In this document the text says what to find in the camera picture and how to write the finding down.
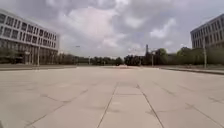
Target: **road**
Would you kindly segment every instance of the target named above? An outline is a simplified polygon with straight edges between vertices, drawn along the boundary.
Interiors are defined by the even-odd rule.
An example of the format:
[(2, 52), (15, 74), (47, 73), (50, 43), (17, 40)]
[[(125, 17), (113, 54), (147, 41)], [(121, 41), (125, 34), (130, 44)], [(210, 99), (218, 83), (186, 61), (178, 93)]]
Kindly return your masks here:
[(224, 76), (156, 68), (1, 71), (0, 122), (4, 128), (222, 128)]

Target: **tree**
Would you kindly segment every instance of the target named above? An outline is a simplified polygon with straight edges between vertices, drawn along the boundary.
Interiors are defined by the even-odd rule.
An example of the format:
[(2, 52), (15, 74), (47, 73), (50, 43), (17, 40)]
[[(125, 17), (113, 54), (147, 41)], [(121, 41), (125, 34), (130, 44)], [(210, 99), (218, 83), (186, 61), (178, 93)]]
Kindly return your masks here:
[(140, 56), (128, 55), (124, 58), (124, 63), (128, 66), (139, 66), (141, 62)]
[(165, 49), (160, 48), (155, 52), (155, 64), (156, 65), (165, 65), (167, 61), (167, 52)]
[(123, 64), (123, 60), (122, 60), (120, 57), (118, 57), (118, 58), (115, 60), (115, 64), (116, 64), (117, 66), (119, 66), (119, 65)]
[(142, 65), (151, 65), (152, 64), (152, 54), (146, 53), (142, 59)]

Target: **building facade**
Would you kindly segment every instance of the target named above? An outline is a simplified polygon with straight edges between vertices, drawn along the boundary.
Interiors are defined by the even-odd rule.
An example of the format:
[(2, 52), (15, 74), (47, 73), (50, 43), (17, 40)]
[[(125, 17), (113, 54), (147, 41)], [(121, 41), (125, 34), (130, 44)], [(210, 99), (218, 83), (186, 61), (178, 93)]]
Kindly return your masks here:
[(224, 48), (224, 14), (191, 31), (193, 49), (205, 47)]
[(59, 34), (0, 9), (0, 48), (15, 51), (22, 63), (53, 63)]

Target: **cloud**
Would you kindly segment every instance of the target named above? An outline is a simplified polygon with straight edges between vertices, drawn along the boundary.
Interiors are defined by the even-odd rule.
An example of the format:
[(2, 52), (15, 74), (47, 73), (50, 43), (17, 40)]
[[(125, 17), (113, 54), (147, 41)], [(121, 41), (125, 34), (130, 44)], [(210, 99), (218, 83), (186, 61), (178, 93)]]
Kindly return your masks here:
[(72, 10), (69, 14), (61, 13), (59, 21), (67, 24), (93, 40), (102, 40), (113, 35), (110, 25), (111, 18), (116, 13), (113, 10), (100, 10), (93, 7)]
[(171, 18), (161, 29), (154, 28), (150, 32), (150, 36), (159, 39), (165, 38), (168, 36), (169, 32), (171, 31), (171, 28), (176, 25), (177, 25), (176, 20), (174, 18)]
[(171, 45), (173, 45), (174, 43), (172, 42), (172, 41), (166, 41), (165, 43), (164, 43), (164, 45), (165, 46), (171, 46)]
[(61, 51), (83, 56), (144, 55), (146, 44), (172, 52), (190, 47), (190, 31), (223, 13), (223, 5), (223, 0), (0, 0), (1, 8), (60, 33)]
[(133, 28), (133, 29), (136, 29), (136, 28), (139, 28), (143, 23), (144, 23), (144, 20), (143, 19), (138, 19), (138, 18), (135, 18), (135, 17), (132, 17), (132, 16), (127, 16), (125, 18), (125, 23)]

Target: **lamp post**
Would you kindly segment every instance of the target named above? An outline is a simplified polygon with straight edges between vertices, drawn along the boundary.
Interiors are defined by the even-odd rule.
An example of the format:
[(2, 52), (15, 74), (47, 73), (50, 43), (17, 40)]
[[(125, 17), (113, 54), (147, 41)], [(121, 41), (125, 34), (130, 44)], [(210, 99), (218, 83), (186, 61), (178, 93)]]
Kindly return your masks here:
[(37, 66), (40, 66), (40, 45), (38, 46), (38, 51), (37, 51)]
[(152, 67), (154, 66), (154, 53), (155, 53), (155, 50), (151, 51), (151, 54), (152, 54)]
[(203, 52), (204, 52), (204, 68), (207, 68), (207, 51), (206, 51), (206, 44), (205, 38), (203, 39)]
[(89, 65), (90, 65), (90, 56), (89, 56)]
[[(79, 45), (77, 45), (77, 46), (75, 46), (75, 48), (76, 49), (80, 49), (81, 48), (81, 46), (79, 46)], [(76, 58), (76, 65), (78, 65), (79, 64), (79, 57), (77, 56), (77, 58)]]

